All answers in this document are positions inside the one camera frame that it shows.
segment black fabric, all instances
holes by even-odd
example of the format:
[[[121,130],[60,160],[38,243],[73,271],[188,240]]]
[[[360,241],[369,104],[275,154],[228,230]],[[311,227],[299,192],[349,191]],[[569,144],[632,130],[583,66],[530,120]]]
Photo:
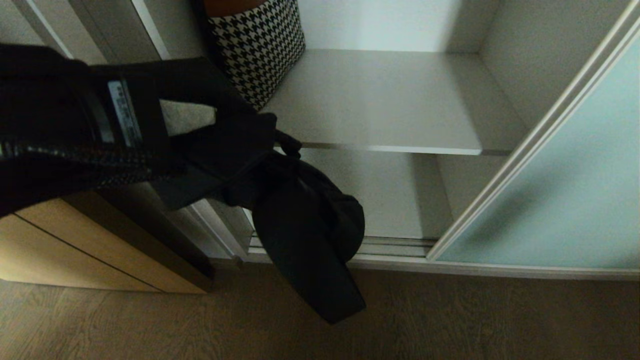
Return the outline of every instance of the black fabric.
[[[94,72],[138,72],[151,76],[160,99],[213,106],[216,119],[255,114],[226,75],[206,58],[94,66]]]
[[[126,139],[108,92],[128,84],[140,143]],[[70,193],[177,175],[153,81],[92,72],[52,49],[0,44],[0,217]]]
[[[319,194],[293,179],[256,203],[253,223],[282,275],[320,316],[336,323],[363,310],[365,302],[344,260],[336,256],[336,243],[327,241],[334,230],[319,216],[323,206]],[[357,236],[339,239],[340,244],[361,241]]]
[[[215,125],[171,138],[186,173],[152,182],[170,209],[203,197],[252,209],[267,253],[320,316],[335,323],[364,309],[345,266],[364,237],[362,207],[299,160],[301,143],[276,130],[275,115],[256,114],[205,59],[92,67],[113,70],[149,75],[162,99],[217,108]]]
[[[172,137],[172,149],[187,163],[187,172],[152,186],[170,209],[207,196],[222,199],[224,185],[238,181],[273,152],[275,124],[273,114],[238,115]]]

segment floor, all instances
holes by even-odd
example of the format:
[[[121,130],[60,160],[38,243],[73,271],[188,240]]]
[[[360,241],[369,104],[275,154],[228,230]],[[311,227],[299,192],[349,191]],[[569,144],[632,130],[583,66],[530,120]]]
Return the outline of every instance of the floor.
[[[270,265],[203,296],[0,282],[0,359],[640,359],[638,282],[354,276],[334,326]]]

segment white shelf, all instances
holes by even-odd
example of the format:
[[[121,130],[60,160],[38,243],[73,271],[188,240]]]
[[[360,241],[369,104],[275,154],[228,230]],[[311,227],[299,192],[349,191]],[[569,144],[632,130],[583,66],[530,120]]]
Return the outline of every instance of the white shelf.
[[[308,50],[263,111],[315,148],[503,154],[525,133],[474,54]]]
[[[439,238],[452,224],[435,156],[326,149],[301,153],[302,160],[358,199],[366,236]]]

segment label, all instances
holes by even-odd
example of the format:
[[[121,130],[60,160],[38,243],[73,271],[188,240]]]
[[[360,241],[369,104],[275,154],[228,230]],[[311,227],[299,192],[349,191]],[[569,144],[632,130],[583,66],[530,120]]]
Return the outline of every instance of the label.
[[[142,134],[138,127],[136,114],[133,112],[133,106],[131,106],[129,100],[126,83],[120,80],[112,80],[109,81],[108,87],[125,144],[127,147],[142,145]]]

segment wooden cabinet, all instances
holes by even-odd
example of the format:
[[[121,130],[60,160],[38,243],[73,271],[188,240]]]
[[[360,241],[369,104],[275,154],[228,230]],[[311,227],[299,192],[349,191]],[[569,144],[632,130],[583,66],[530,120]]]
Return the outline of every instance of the wooden cabinet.
[[[204,274],[92,192],[1,219],[0,244],[0,278],[10,281],[170,293],[205,293],[211,286]]]

